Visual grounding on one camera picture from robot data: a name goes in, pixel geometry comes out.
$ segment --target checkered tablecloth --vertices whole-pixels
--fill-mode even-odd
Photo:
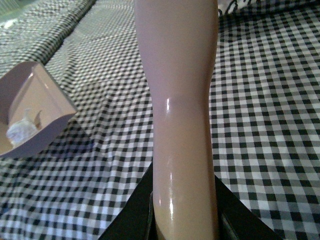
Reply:
[[[320,6],[306,2],[221,17],[210,89],[215,174],[288,240],[320,238]],[[78,113],[38,155],[0,160],[4,240],[98,239],[152,161],[133,2],[98,0],[62,40],[43,63]]]

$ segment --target mannequin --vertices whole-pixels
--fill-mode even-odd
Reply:
[[[217,0],[135,0],[153,107],[153,206],[160,240],[217,240],[209,89]]]

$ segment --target black base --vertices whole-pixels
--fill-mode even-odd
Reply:
[[[99,240],[157,240],[151,164],[123,210]],[[281,240],[215,177],[220,240]]]

